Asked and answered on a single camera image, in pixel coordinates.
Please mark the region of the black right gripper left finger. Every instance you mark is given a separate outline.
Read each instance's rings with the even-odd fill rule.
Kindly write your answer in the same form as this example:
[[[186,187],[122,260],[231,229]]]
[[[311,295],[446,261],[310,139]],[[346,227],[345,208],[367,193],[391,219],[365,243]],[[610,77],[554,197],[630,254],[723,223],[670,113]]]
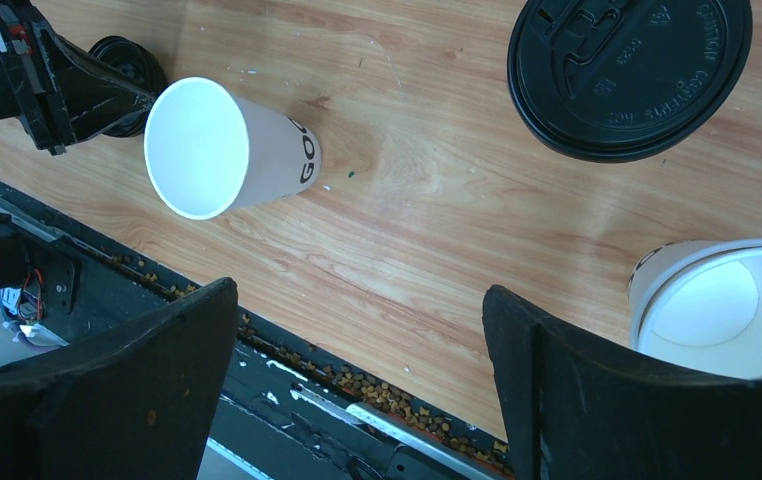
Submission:
[[[0,479],[193,479],[238,330],[222,278],[0,367]]]

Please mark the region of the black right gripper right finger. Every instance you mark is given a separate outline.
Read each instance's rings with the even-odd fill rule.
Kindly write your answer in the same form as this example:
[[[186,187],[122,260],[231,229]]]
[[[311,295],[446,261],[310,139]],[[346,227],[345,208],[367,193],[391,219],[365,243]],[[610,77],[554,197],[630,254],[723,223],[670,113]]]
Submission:
[[[762,379],[667,363],[507,288],[482,324],[518,479],[762,479]]]

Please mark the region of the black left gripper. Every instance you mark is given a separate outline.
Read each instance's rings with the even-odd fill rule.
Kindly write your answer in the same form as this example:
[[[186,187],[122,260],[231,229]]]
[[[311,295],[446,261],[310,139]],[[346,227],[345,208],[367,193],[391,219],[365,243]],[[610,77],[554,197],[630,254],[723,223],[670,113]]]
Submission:
[[[31,2],[0,1],[0,120],[19,119],[38,149],[61,155],[128,115],[149,115],[157,96],[62,36],[43,35],[43,64],[46,24]]]

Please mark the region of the black coffee cup lid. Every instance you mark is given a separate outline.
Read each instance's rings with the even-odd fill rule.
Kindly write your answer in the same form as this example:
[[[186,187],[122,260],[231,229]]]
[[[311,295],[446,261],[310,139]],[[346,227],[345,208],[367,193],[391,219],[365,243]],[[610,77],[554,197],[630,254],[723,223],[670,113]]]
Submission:
[[[752,34],[747,1],[529,1],[509,39],[507,84],[547,147],[588,162],[637,161],[717,112]]]

